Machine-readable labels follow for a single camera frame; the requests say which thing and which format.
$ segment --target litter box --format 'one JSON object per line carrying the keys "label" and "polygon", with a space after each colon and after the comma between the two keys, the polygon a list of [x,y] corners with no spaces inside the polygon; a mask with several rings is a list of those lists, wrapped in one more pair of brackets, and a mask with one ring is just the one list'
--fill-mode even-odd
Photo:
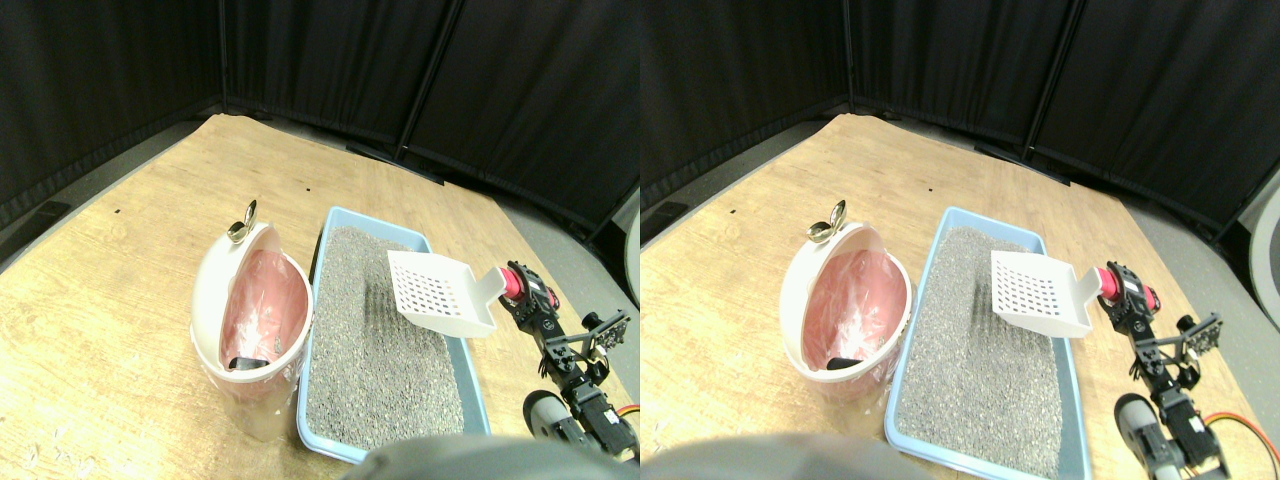
{"label": "litter box", "polygon": [[[938,251],[938,246],[946,237],[947,230],[956,227],[972,227],[993,238],[1027,247],[1033,253],[1047,255],[1044,241],[1034,232],[957,207],[948,207],[942,214],[942,221],[938,223],[938,232],[933,236],[933,247],[929,248],[929,259],[924,264],[924,275],[920,276],[919,294],[915,296],[914,314],[910,325],[908,325],[905,343],[902,344],[902,357],[897,364],[897,372],[893,375],[893,388],[888,397],[888,410],[884,413],[884,436],[899,451],[965,474],[984,479],[1038,479],[1036,475],[996,465],[897,431],[897,422],[895,420],[899,393],[901,392],[902,376],[906,375],[906,364],[911,358],[911,338],[915,335],[915,326],[919,325],[919,319],[915,316],[920,311],[920,298],[924,298],[925,288],[929,284],[929,269],[933,266],[933,255]],[[1088,480],[1093,477],[1093,474],[1089,467],[1089,448],[1084,438],[1080,385],[1075,378],[1075,361],[1071,360],[1071,344],[1065,338],[1052,338],[1052,343],[1053,357],[1057,360],[1057,390],[1062,398],[1062,447],[1059,451],[1057,477],[1062,480]]]}
{"label": "litter box", "polygon": [[[316,296],[316,301],[324,294],[324,287],[320,284],[320,273],[324,270],[325,243],[329,239],[329,232],[339,227],[356,227],[370,236],[398,242],[416,252],[431,251],[431,246],[421,233],[339,206],[329,209],[329,218],[325,219],[324,230],[320,233],[320,243],[316,247],[315,264],[311,271],[312,294]],[[307,425],[307,385],[311,376],[312,338],[307,338],[302,376],[298,381],[298,436],[312,451],[344,462],[360,463],[365,460],[369,451],[319,436]],[[462,398],[462,433],[468,435],[489,435],[489,417],[485,415],[484,398],[480,396],[480,379],[476,378],[475,366],[471,364],[471,352],[467,351],[467,343],[461,338],[448,335],[444,337],[444,342],[449,349],[449,360],[453,362],[453,376],[458,384],[458,397]]]}

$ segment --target black backdrop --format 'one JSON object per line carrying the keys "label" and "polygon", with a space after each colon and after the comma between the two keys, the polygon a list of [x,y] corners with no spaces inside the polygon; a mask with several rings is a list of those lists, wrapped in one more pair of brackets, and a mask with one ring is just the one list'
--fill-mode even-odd
{"label": "black backdrop", "polygon": [[1280,4],[1085,4],[1036,151],[1229,227],[1280,159]]}
{"label": "black backdrop", "polygon": [[854,101],[1023,143],[1068,1],[851,1]]}
{"label": "black backdrop", "polygon": [[1277,4],[850,4],[854,102],[1078,168],[1219,237],[1280,161]]}
{"label": "black backdrop", "polygon": [[849,96],[840,0],[641,4],[644,205]]}
{"label": "black backdrop", "polygon": [[[1280,163],[1280,5],[847,5],[228,0],[224,93],[416,152],[588,229],[630,188],[652,205],[850,97],[1212,228]],[[0,225],[212,105],[219,14],[209,0],[0,3]]]}
{"label": "black backdrop", "polygon": [[466,0],[410,151],[595,229],[640,175],[628,3]]}
{"label": "black backdrop", "polygon": [[227,100],[394,143],[444,4],[228,0]]}
{"label": "black backdrop", "polygon": [[218,3],[0,1],[0,228],[219,96]]}
{"label": "black backdrop", "polygon": [[228,101],[393,151],[410,124],[404,150],[596,230],[639,182],[634,26],[623,0],[230,0]]}

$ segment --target white plastic scoop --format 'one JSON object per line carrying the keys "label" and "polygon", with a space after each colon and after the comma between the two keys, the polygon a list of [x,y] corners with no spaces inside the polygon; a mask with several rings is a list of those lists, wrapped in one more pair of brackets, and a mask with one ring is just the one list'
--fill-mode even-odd
{"label": "white plastic scoop", "polygon": [[484,338],[498,325],[489,305],[507,289],[502,269],[479,282],[471,266],[436,253],[388,251],[396,310],[413,325],[449,337]]}
{"label": "white plastic scoop", "polygon": [[1005,321],[1062,338],[1093,332],[1088,305],[1102,292],[1102,278],[1039,253],[991,252],[991,306]]}

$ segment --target wooden surface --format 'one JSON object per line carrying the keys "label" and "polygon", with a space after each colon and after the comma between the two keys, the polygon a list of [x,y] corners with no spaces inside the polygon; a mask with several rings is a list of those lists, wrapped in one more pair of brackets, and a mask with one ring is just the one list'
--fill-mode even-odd
{"label": "wooden surface", "polygon": [[[870,116],[842,115],[710,201],[641,255],[643,451],[733,434],[840,431],[883,439],[883,398],[835,406],[806,389],[782,351],[778,292],[810,224],[847,201],[919,282],[938,220],[959,206],[1039,233],[1048,253],[1076,271],[1126,264],[1165,302],[1156,333],[1176,334],[1193,314],[1183,292],[1114,197],[936,142]],[[1073,340],[1094,479],[1144,477],[1116,433],[1115,401],[1147,394],[1129,378],[1133,351],[1091,308],[1093,333]],[[1231,319],[1226,319],[1226,328]],[[1217,352],[1192,392],[1206,415],[1256,419]],[[1244,429],[1216,429],[1240,479],[1271,465]],[[960,474],[918,461],[940,477]]]}
{"label": "wooden surface", "polygon": [[[422,232],[436,253],[477,271],[518,260],[556,285],[492,198],[215,115],[0,275],[0,477],[335,477],[349,468],[296,435],[261,443],[236,430],[196,358],[196,269],[255,198],[259,220],[275,224],[305,270],[339,205]],[[572,298],[562,301],[566,329],[581,332]],[[524,398],[554,384],[538,375],[534,339],[492,310],[498,332],[468,342],[489,422],[494,435],[529,438]],[[614,406],[630,403],[617,380],[603,388]]]}

